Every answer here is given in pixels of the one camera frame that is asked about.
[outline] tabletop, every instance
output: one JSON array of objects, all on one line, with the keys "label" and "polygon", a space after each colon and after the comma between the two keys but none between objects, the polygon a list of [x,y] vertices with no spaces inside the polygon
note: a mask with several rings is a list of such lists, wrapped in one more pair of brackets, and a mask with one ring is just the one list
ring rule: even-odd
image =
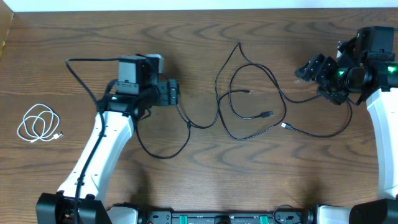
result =
[{"label": "tabletop", "polygon": [[[313,55],[336,55],[339,40],[366,26],[398,26],[398,9],[273,9],[232,11],[126,11],[17,13],[0,59],[0,222],[35,223],[43,192],[55,193],[78,160],[95,118],[88,94],[65,67],[67,58],[110,58],[161,54],[165,72],[179,81],[190,119],[208,125],[216,114],[215,76],[237,42],[255,63],[268,66],[293,100],[316,94],[317,85],[294,76]],[[245,60],[236,52],[220,75],[226,93]],[[97,98],[118,76],[116,62],[73,62]],[[243,116],[273,111],[269,118],[241,120],[228,101],[221,104],[226,124],[237,137],[258,132],[284,113],[278,91],[258,68],[244,68],[233,89]],[[50,106],[64,136],[25,142],[16,130],[34,104]],[[111,178],[106,207],[118,202],[195,211],[264,211],[280,204],[306,208],[314,203],[353,206],[376,199],[377,154],[365,103],[340,135],[312,138],[280,126],[248,141],[232,140],[218,121],[192,129],[186,148],[174,159],[149,157],[136,136],[126,144]],[[324,98],[287,102],[285,122],[315,134],[328,134],[347,122],[346,105]],[[147,148],[174,153],[187,126],[174,107],[153,107],[140,124]]]}]

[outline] white cable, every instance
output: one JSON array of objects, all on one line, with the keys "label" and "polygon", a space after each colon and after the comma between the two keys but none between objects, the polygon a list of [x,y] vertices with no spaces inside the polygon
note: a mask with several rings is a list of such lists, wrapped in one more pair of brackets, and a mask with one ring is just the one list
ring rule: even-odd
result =
[{"label": "white cable", "polygon": [[[29,114],[29,112],[30,112],[32,109],[34,109],[36,106],[43,106],[43,107],[47,108],[47,110],[44,110],[44,111],[40,112],[39,115],[37,115],[37,116],[28,116],[28,117],[27,117],[27,115]],[[41,117],[41,115],[44,114],[44,113],[51,113],[51,121],[50,121],[50,125],[49,125],[48,129],[47,129],[47,127],[46,127],[45,120]],[[48,132],[51,130],[51,128],[52,128],[52,125],[53,125],[53,122],[54,122],[54,117],[57,118],[57,124],[55,125],[55,127],[53,128],[53,130],[52,130],[50,133],[48,133]],[[31,119],[31,118],[35,118],[35,121],[34,121],[33,124],[32,124],[32,131],[33,131],[34,135],[31,134],[31,133],[29,132],[29,130],[28,130],[27,126],[26,126],[26,121],[27,121],[28,119]],[[43,121],[43,130],[42,130],[42,134],[40,134],[40,135],[37,134],[37,132],[36,132],[36,130],[35,130],[36,121],[37,121],[38,119],[41,120],[41,121]],[[54,111],[52,111],[51,108],[49,108],[48,106],[46,106],[46,105],[44,105],[44,104],[42,104],[42,103],[37,103],[36,105],[34,105],[33,107],[31,107],[31,108],[25,113],[24,118],[23,118],[23,120],[22,120],[22,123],[18,126],[17,135],[18,135],[21,139],[23,139],[23,140],[25,140],[25,141],[29,141],[30,143],[36,142],[37,140],[42,140],[42,141],[46,141],[46,142],[47,142],[47,141],[51,141],[51,140],[57,139],[57,138],[59,138],[59,137],[62,136],[62,132],[59,132],[59,133],[56,133],[56,134],[53,135],[54,131],[57,129],[57,127],[58,127],[59,124],[60,124],[60,117],[59,117],[56,113],[54,113]],[[24,125],[24,127],[25,127],[25,132],[26,132],[26,134],[29,135],[29,136],[31,137],[30,139],[25,138],[24,136],[21,135],[21,133],[20,133],[19,130],[21,129],[22,125]]]}]

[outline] green light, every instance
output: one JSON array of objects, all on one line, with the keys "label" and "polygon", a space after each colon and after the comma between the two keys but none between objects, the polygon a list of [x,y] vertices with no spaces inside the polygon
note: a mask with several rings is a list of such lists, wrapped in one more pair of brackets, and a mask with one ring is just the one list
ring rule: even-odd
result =
[{"label": "green light", "polygon": [[388,66],[387,69],[388,69],[389,72],[394,72],[394,71],[397,70],[397,67],[390,67],[390,66]]}]

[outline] green tape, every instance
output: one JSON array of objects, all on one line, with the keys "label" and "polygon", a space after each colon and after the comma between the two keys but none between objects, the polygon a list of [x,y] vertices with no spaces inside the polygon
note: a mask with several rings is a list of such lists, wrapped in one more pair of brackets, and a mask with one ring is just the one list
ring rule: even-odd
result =
[{"label": "green tape", "polygon": [[180,224],[188,224],[188,215],[180,215]]},{"label": "green tape", "polygon": [[260,224],[268,224],[268,217],[267,216],[261,216],[260,217]]}]

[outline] white wall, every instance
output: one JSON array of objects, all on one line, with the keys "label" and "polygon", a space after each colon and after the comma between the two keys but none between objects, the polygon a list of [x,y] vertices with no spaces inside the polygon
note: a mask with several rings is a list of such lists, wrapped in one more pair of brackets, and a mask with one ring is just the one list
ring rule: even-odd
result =
[{"label": "white wall", "polygon": [[3,0],[14,12],[398,7],[398,0]]}]

